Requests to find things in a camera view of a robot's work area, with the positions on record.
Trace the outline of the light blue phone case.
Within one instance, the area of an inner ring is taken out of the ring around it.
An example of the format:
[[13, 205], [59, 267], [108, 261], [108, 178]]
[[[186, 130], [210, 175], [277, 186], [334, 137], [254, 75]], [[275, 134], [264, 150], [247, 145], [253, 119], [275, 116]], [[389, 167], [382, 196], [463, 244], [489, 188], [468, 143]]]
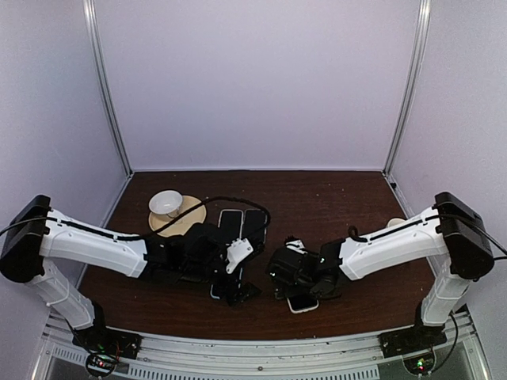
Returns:
[[238, 266], [231, 274], [218, 272], [212, 279], [210, 296], [217, 300], [233, 298], [242, 286], [242, 275], [242, 266]]

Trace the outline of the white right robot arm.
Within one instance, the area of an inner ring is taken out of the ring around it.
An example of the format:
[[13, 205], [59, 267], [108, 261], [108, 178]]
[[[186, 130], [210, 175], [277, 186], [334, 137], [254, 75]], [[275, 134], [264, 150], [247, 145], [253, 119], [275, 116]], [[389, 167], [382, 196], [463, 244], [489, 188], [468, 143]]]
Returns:
[[266, 272], [276, 284], [277, 298], [307, 295], [319, 300], [330, 297], [342, 282], [436, 256], [445, 261], [421, 301], [417, 324], [406, 332], [408, 345], [420, 350], [436, 337], [436, 327], [446, 322], [470, 284], [494, 267], [482, 217], [450, 192], [437, 194], [420, 214], [370, 234], [350, 226], [347, 237], [327, 242], [318, 252], [289, 237], [274, 251]]

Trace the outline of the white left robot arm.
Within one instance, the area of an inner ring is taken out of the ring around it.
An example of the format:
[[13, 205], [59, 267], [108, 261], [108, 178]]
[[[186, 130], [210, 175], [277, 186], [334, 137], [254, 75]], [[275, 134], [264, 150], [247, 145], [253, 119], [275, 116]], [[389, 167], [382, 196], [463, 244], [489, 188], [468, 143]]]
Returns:
[[142, 281], [210, 283], [214, 295], [234, 305], [258, 294], [241, 280], [242, 266], [260, 254], [271, 216], [247, 201], [259, 219], [241, 225], [206, 222], [207, 201], [174, 190], [149, 202], [148, 234], [125, 234], [76, 221], [36, 196], [2, 231], [1, 273], [32, 287], [71, 327], [79, 344], [109, 350], [120, 335], [109, 329], [101, 306], [79, 293], [56, 267], [56, 259], [90, 264]]

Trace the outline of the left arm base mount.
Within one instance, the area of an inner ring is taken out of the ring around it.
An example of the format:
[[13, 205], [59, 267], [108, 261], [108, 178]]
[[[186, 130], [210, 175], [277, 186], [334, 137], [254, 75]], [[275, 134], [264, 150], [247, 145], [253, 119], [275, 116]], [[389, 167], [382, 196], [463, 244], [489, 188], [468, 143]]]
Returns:
[[99, 379], [111, 375], [122, 359], [136, 359], [142, 341], [139, 334], [107, 327], [81, 330], [71, 328], [71, 332], [72, 343], [88, 353], [85, 369]]

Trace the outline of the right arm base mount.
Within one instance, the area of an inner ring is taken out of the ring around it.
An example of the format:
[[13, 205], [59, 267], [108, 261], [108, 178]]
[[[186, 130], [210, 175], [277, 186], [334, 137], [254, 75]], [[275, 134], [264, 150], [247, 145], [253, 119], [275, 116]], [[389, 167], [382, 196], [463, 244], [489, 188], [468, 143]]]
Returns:
[[429, 375], [436, 368], [434, 348], [447, 342], [445, 325], [425, 325], [417, 317], [408, 328], [383, 332], [379, 345], [385, 359], [401, 356], [405, 369], [419, 377]]

